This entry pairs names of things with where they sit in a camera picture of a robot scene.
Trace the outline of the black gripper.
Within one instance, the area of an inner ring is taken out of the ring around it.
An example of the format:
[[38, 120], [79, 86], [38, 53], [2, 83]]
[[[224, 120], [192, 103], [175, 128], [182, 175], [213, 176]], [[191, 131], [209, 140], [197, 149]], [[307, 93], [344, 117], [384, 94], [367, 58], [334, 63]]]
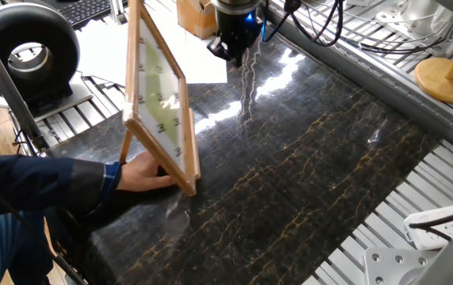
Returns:
[[257, 18], [257, 10], [231, 15], [217, 10], [215, 12], [218, 31], [207, 49], [216, 57], [231, 60], [236, 68], [243, 64], [243, 57], [259, 36], [262, 22]]

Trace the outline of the person's left hand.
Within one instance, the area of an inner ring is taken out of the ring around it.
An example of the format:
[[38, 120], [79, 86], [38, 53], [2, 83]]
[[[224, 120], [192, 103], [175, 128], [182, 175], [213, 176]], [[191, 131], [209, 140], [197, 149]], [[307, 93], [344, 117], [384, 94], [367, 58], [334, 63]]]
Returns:
[[137, 154], [121, 167], [117, 191], [148, 192], [175, 185], [170, 175], [158, 175], [159, 164], [149, 152]]

